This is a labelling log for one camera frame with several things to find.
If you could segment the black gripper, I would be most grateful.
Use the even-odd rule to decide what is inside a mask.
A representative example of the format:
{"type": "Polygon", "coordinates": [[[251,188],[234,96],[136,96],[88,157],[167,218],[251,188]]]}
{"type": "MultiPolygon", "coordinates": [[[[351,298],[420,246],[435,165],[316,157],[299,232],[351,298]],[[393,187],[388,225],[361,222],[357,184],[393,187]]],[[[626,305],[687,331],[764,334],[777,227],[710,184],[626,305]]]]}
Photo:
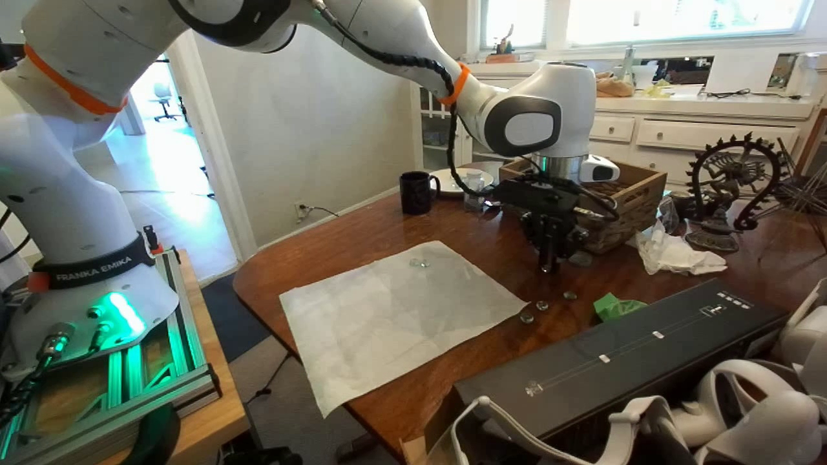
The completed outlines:
{"type": "Polygon", "coordinates": [[[522,211],[522,229],[539,250],[539,273],[556,273],[561,268],[561,254],[573,254],[583,246],[583,229],[577,225],[577,184],[502,181],[491,197],[522,211]]]}

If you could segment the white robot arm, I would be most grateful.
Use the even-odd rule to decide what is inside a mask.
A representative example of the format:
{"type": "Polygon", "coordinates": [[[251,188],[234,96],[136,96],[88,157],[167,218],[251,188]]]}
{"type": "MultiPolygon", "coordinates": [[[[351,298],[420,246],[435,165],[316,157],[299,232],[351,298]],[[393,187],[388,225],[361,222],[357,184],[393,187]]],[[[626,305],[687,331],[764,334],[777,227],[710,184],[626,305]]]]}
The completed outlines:
{"type": "Polygon", "coordinates": [[[393,136],[396,169],[419,161],[419,90],[494,154],[590,154],[590,67],[539,65],[508,87],[480,81],[436,41],[423,0],[33,0],[21,36],[24,57],[0,77],[0,198],[38,260],[4,311],[12,378],[128,349],[179,308],[122,192],[77,161],[157,57],[174,59],[196,141],[219,171],[238,255],[265,238],[239,179],[268,141],[304,157],[339,149],[357,169],[345,197],[369,198],[391,188],[375,157],[393,136]]]}

